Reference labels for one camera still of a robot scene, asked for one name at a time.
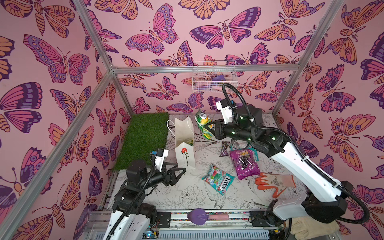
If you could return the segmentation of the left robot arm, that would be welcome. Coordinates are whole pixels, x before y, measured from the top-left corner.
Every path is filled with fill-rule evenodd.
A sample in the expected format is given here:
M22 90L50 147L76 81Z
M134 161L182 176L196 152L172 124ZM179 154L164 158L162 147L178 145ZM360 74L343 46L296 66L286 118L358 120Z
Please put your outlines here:
M143 160L132 162L126 169L127 180L115 195L104 240L140 240L143 233L157 224L157 207L144 202L145 190L159 184L174 186L186 173L178 164L165 163L163 171Z

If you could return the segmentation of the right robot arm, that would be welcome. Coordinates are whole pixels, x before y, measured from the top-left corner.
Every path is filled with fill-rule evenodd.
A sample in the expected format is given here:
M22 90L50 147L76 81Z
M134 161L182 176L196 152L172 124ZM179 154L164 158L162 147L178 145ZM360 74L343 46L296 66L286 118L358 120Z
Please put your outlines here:
M208 130L218 140L231 138L250 143L251 147L283 165L297 177L309 193L297 200L273 201L267 216L274 221L311 217L329 224L342 220L352 187L340 182L316 166L294 140L284 131L265 127L262 112L252 105L238 108L232 101L219 100L215 108L222 118L210 123Z

